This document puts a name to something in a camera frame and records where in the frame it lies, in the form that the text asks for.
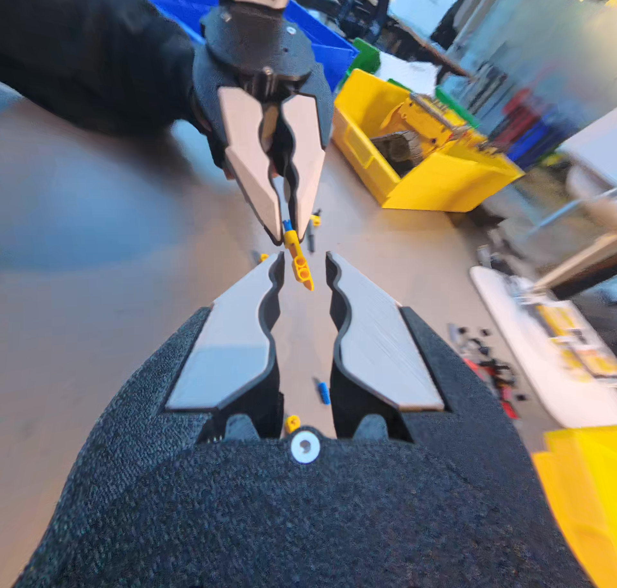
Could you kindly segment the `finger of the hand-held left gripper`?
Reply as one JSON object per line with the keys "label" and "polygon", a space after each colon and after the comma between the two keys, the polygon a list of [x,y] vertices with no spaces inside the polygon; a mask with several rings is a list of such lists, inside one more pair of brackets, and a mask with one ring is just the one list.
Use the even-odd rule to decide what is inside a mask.
{"label": "finger of the hand-held left gripper", "polygon": [[302,241],[317,196],[325,160],[315,98],[294,95],[282,104],[284,176],[289,189],[289,216]]}
{"label": "finger of the hand-held left gripper", "polygon": [[225,165],[271,241],[281,245],[281,204],[270,179],[271,160],[260,139],[262,104],[238,87],[220,87],[218,99],[227,140]]}

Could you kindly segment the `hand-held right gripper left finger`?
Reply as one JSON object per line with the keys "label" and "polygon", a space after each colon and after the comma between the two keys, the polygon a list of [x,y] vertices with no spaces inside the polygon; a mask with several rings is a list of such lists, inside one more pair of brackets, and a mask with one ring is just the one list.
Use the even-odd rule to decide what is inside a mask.
{"label": "hand-held right gripper left finger", "polygon": [[165,402],[165,411],[206,414],[203,438],[250,417],[260,438],[280,438],[284,396],[272,330],[280,316],[284,254],[270,255],[216,298]]}

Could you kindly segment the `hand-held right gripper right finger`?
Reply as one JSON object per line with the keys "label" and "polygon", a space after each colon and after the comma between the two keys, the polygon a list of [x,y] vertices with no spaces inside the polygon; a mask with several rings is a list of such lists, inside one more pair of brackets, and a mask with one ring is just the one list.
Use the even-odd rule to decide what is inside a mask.
{"label": "hand-held right gripper right finger", "polygon": [[329,393],[337,438],[376,415],[385,435],[410,438],[404,416],[441,414],[445,401],[403,306],[342,255],[326,253],[329,314],[337,331]]}

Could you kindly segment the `yellow curved claw piece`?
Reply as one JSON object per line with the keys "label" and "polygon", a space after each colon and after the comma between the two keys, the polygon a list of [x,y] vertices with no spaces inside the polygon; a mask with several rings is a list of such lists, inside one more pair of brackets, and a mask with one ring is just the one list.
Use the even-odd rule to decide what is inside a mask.
{"label": "yellow curved claw piece", "polygon": [[296,231],[293,229],[286,230],[283,243],[291,255],[292,270],[296,281],[312,292],[314,290],[312,274],[302,252]]}

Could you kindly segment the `yellow bin with small pieces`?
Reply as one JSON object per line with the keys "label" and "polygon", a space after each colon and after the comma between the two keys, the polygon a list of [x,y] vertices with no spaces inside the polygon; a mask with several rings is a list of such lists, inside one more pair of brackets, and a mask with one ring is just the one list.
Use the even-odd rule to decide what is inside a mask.
{"label": "yellow bin with small pieces", "polygon": [[596,587],[616,587],[616,426],[546,432],[532,460],[552,514]]}

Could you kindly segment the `person's left forearm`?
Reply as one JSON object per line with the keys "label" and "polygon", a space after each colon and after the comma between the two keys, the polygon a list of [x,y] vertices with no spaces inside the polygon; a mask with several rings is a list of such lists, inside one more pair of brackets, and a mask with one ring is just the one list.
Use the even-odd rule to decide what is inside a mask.
{"label": "person's left forearm", "polygon": [[194,46],[149,0],[1,0],[1,83],[74,125],[146,135],[195,113]]}

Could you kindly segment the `grey desk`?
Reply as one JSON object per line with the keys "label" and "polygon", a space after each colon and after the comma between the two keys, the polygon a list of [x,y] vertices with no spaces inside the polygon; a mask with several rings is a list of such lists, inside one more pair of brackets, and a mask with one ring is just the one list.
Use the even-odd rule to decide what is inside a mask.
{"label": "grey desk", "polygon": [[[482,234],[464,216],[382,210],[330,145],[316,208],[315,282],[286,255],[273,334],[287,414],[333,437],[318,381],[335,326],[325,253],[342,255],[445,341],[450,323],[486,328],[528,399],[516,424],[529,452],[557,426],[474,289]],[[73,462],[131,374],[198,308],[274,253],[205,138],[178,121],[161,138],[73,127],[1,86],[1,587],[37,547]]]}

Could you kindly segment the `blue plastic bin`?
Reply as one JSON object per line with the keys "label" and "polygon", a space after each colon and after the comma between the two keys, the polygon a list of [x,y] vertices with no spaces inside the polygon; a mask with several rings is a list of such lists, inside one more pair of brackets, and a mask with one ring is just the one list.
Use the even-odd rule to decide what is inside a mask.
{"label": "blue plastic bin", "polygon": [[[174,20],[195,44],[203,44],[201,18],[219,0],[150,0],[168,18]],[[283,17],[301,29],[312,43],[317,62],[323,65],[326,80],[332,91],[347,74],[358,51],[333,30],[318,21],[308,10],[290,0]]]}

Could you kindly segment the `yellow tracked toy vehicle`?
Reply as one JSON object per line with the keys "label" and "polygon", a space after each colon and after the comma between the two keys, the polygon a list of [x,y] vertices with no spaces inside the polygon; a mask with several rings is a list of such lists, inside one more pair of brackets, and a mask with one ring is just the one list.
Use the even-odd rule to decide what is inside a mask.
{"label": "yellow tracked toy vehicle", "polygon": [[410,94],[385,116],[371,142],[399,176],[450,142],[481,149],[486,137],[438,99]]}

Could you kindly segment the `pile of loose building pieces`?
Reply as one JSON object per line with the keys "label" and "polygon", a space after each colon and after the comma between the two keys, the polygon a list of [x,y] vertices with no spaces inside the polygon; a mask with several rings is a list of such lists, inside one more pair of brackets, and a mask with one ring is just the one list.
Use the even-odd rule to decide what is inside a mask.
{"label": "pile of loose building pieces", "polygon": [[447,325],[451,343],[462,361],[482,380],[491,393],[498,400],[505,414],[514,421],[520,419],[515,405],[524,402],[527,395],[519,392],[517,377],[512,366],[496,357],[493,349],[486,343],[492,336],[488,328],[479,328],[473,334],[466,326],[454,323]]}

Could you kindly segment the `green plastic bin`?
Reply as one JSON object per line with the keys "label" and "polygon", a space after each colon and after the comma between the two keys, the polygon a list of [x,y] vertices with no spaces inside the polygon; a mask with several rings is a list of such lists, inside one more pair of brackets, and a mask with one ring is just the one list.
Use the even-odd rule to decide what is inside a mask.
{"label": "green plastic bin", "polygon": [[[352,42],[353,47],[357,50],[356,57],[352,60],[351,65],[347,69],[346,73],[343,75],[342,79],[339,81],[335,88],[335,95],[337,95],[342,89],[347,79],[350,77],[351,73],[355,69],[362,70],[370,75],[375,76],[377,69],[380,67],[380,51],[376,46],[367,43],[366,41],[356,38]],[[435,96],[439,102],[446,105],[453,112],[455,112],[459,117],[467,121],[472,127],[475,129],[480,128],[480,121],[475,118],[467,109],[464,109],[460,106],[448,93],[446,93],[441,88],[441,80],[444,79],[447,75],[453,74],[455,76],[460,76],[463,78],[470,78],[471,74],[469,73],[460,73],[457,64],[451,64],[448,62],[443,62],[442,60],[438,60],[437,63],[432,63],[439,67],[439,72],[437,74],[437,87],[435,91]],[[394,81],[388,81],[392,85],[397,87],[409,90],[404,88],[402,85],[395,83]]]}

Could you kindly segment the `bubble wrap sheet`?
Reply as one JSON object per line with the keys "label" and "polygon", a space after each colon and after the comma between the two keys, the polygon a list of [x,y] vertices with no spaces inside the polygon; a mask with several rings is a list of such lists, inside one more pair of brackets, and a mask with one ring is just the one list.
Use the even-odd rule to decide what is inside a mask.
{"label": "bubble wrap sheet", "polygon": [[385,82],[394,81],[417,94],[435,96],[439,67],[430,62],[404,61],[380,52],[380,67],[375,76]]}

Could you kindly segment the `yellow bin with toy vehicle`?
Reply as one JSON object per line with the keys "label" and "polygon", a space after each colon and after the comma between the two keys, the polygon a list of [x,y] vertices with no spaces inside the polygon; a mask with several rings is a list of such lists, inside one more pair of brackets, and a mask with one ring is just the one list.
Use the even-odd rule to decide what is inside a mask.
{"label": "yellow bin with toy vehicle", "polygon": [[523,176],[488,138],[450,142],[399,176],[371,138],[410,92],[355,69],[335,99],[333,141],[382,208],[466,213]]}

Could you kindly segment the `white book stand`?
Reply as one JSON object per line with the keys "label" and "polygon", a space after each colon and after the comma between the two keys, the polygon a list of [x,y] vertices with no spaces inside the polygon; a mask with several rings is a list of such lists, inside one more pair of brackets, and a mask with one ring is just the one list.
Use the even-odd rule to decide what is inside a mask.
{"label": "white book stand", "polygon": [[530,279],[496,231],[469,271],[474,287],[545,411],[564,428],[616,426],[616,385],[566,369],[532,305],[569,300],[616,354],[616,188],[584,201],[606,207],[609,229],[544,276]]}

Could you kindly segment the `yellow printed leaflet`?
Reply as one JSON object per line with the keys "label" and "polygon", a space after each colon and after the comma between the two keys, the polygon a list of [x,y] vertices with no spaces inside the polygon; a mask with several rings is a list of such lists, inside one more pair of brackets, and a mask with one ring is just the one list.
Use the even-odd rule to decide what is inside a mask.
{"label": "yellow printed leaflet", "polygon": [[566,369],[582,381],[616,385],[616,355],[569,300],[531,307]]}

